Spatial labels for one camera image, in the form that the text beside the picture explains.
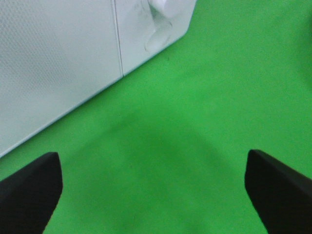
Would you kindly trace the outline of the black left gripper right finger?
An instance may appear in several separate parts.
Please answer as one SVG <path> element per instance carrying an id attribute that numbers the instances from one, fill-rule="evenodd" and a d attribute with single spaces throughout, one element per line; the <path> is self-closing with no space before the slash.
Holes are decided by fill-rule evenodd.
<path id="1" fill-rule="evenodd" d="M 312 180 L 262 150 L 248 152 L 244 186 L 269 234 L 312 232 Z"/>

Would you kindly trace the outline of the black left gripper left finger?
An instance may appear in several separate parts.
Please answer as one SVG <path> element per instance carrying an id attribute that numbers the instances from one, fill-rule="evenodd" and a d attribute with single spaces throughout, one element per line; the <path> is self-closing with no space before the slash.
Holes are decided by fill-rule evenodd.
<path id="1" fill-rule="evenodd" d="M 0 232 L 41 234 L 63 190 L 58 153 L 48 152 L 0 182 Z"/>

